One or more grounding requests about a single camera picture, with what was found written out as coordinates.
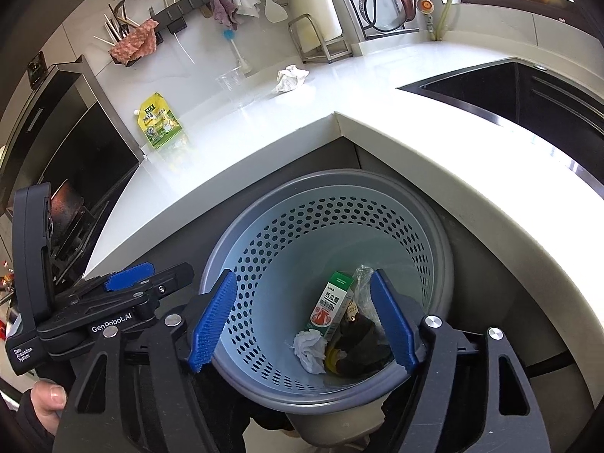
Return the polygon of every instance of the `yellow sauce packet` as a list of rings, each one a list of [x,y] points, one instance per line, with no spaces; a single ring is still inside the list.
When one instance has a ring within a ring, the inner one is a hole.
[[[141,104],[137,122],[155,149],[182,129],[165,99],[157,92]]]

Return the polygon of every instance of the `trash can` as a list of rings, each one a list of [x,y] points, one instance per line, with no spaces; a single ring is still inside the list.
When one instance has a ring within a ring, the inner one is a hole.
[[[408,374],[395,362],[355,381],[307,373],[291,349],[330,275],[385,269],[397,291],[446,317],[451,247],[436,213],[387,177],[355,169],[310,174],[248,207],[212,251],[200,292],[223,269],[239,291],[213,364],[241,394],[274,410],[328,414],[368,404]]]

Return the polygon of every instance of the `white countertop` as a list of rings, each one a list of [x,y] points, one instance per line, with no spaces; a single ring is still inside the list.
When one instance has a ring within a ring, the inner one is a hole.
[[[397,87],[520,53],[422,43],[309,67],[303,87],[181,117],[185,134],[150,153],[99,238],[86,277],[121,270],[207,210],[339,136],[389,164],[472,231],[543,308],[594,402],[604,393],[604,200],[507,129]],[[578,65],[542,53],[568,75]],[[591,75],[577,75],[590,85]]]

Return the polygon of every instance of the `tissue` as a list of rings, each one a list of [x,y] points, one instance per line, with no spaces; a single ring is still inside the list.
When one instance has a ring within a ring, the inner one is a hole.
[[[318,330],[306,330],[294,337],[294,354],[302,367],[312,374],[325,373],[323,361],[327,341]]]
[[[289,92],[290,90],[301,87],[309,72],[299,70],[296,65],[289,65],[285,70],[277,72],[277,86],[273,92]]]

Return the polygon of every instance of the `screw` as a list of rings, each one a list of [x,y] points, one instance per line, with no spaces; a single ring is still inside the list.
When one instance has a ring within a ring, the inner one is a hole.
[[[439,328],[443,324],[443,321],[436,315],[428,315],[424,321],[428,327],[432,328]]]
[[[491,327],[488,330],[488,336],[491,339],[494,339],[496,341],[500,341],[500,340],[503,339],[503,332],[499,328],[497,328],[497,327]]]
[[[164,320],[164,323],[168,327],[176,327],[177,325],[180,325],[180,322],[182,322],[182,317],[177,313],[168,315]]]
[[[115,337],[117,335],[118,329],[115,325],[110,325],[105,327],[103,330],[103,337],[107,337],[110,339],[111,337]]]

